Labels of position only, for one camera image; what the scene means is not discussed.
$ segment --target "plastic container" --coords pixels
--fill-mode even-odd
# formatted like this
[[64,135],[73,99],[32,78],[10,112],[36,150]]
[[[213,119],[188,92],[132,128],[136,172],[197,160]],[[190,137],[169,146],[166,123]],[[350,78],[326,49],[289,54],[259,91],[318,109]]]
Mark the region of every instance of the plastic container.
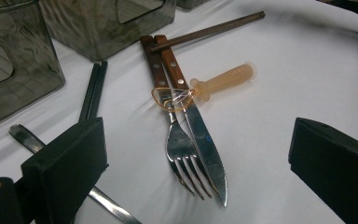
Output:
[[64,84],[34,0],[0,0],[0,120]]
[[44,0],[51,36],[90,60],[105,60],[173,22],[176,0]]

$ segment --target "steak knife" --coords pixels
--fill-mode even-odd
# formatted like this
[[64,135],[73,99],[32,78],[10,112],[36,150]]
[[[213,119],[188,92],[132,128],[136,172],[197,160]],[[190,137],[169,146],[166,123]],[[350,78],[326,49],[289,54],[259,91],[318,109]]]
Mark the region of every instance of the steak knife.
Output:
[[[165,35],[155,36],[155,42],[157,44],[162,44],[165,41],[167,41],[167,37]],[[186,80],[171,48],[164,49],[160,53],[173,87],[176,89],[188,90]],[[197,106],[193,103],[191,106],[184,109],[184,112],[187,124],[196,143],[196,148],[200,154],[202,162],[205,165],[207,175],[212,179],[213,188],[218,192],[223,206],[226,207],[227,178],[217,148],[214,145],[213,139],[205,126]]]

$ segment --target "silverware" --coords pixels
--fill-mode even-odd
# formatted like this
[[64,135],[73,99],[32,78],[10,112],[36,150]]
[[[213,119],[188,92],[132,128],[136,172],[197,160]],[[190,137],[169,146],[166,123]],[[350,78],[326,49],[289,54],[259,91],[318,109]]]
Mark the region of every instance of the silverware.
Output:
[[[155,40],[158,44],[167,41],[165,35],[156,35]],[[176,89],[188,90],[186,80],[180,70],[179,64],[176,61],[171,49],[165,49],[161,52],[161,57],[168,75],[172,81],[172,85]],[[184,110],[189,129],[196,142],[197,150],[200,154],[200,159],[205,165],[206,173],[212,180],[212,187],[218,192],[223,206],[227,206],[227,178],[223,163],[220,159],[213,139],[205,126],[205,123],[200,115],[199,110],[195,104]]]
[[[14,139],[16,139],[20,144],[25,148],[30,150],[32,153],[36,153],[41,150],[45,144],[37,138],[33,133],[20,124],[16,124],[10,127],[8,131]],[[115,217],[120,219],[123,223],[126,224],[141,224],[135,217],[128,213],[125,209],[120,207],[112,199],[110,199],[106,194],[100,191],[97,187],[93,187],[89,192],[89,196],[95,202],[99,203],[107,211],[113,214]]]
[[[162,66],[162,60],[159,54],[152,54],[150,51],[151,47],[153,47],[155,43],[153,37],[150,35],[142,36],[140,41],[142,43],[142,46],[144,47],[145,56],[150,66],[155,87],[168,87],[168,79],[165,76],[165,72]],[[170,92],[167,92],[166,94],[161,94],[160,97],[162,101],[170,101],[170,99],[172,98]],[[203,200],[204,196],[197,188],[197,185],[192,178],[192,176],[194,176],[197,180],[198,185],[203,189],[203,191],[208,195],[209,198],[212,198],[212,195],[205,188],[198,172],[196,171],[194,162],[197,166],[199,166],[201,172],[203,174],[206,174],[204,173],[205,170],[200,161],[200,157],[198,156],[198,153],[193,145],[193,142],[191,141],[190,137],[182,130],[175,113],[168,112],[167,115],[169,118],[170,129],[166,143],[166,154],[168,162],[174,174],[186,190],[188,190],[193,196],[193,190],[195,190]],[[187,170],[186,163],[190,167],[190,171]],[[180,170],[185,173],[186,179],[193,190],[185,182]]]
[[[89,85],[87,87],[86,95],[79,116],[79,122],[97,117],[106,69],[106,61],[102,61],[101,64],[95,63],[92,67],[91,76],[89,78]],[[33,153],[36,153],[45,146],[45,144],[39,138],[37,138],[33,133],[31,133],[28,129],[20,124],[11,126],[9,133],[14,137],[14,139],[16,139],[20,144],[25,146]],[[91,189],[89,196],[115,217],[120,219],[123,223],[141,224],[140,221],[138,221],[125,209],[120,207],[97,187],[94,186]]]

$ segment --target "wooden handle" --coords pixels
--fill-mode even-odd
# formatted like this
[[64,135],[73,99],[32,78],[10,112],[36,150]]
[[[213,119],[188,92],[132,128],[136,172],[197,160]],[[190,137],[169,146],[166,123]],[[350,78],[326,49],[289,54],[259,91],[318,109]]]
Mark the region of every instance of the wooden handle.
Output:
[[[165,35],[155,35],[155,41],[158,44],[167,41]],[[171,48],[164,49],[160,52],[162,61],[167,69],[168,76],[170,77],[171,83],[176,89],[188,90],[188,86],[183,76],[182,70],[179,67],[179,63],[176,61],[175,56]]]
[[255,65],[245,63],[205,82],[193,78],[190,84],[194,87],[195,96],[206,102],[209,101],[212,92],[244,83],[254,78],[255,74]]
[[164,68],[162,65],[161,56],[159,53],[152,53],[150,49],[154,46],[155,41],[153,36],[144,35],[140,38],[142,47],[144,48],[145,57],[150,67],[154,86],[169,88],[168,79],[165,76]]

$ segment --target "white tablecloth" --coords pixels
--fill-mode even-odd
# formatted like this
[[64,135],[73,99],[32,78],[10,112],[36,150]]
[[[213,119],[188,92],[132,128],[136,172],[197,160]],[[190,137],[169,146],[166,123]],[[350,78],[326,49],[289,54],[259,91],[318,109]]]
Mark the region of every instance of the white tablecloth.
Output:
[[[358,139],[358,15],[312,0],[212,0],[178,9],[174,22],[153,35],[173,38],[261,10],[261,21],[173,48],[187,81],[244,62],[257,67],[251,83],[199,104],[225,166],[227,208],[216,195],[191,197],[173,177],[165,156],[168,122],[151,98],[139,42],[108,60],[99,116],[110,166],[97,187],[141,222],[343,223],[290,171],[288,152],[297,117]],[[78,120],[92,62],[54,46],[65,86],[0,123],[0,176],[14,181],[31,153],[9,136],[11,125],[48,143]],[[120,223],[90,198],[76,222]]]

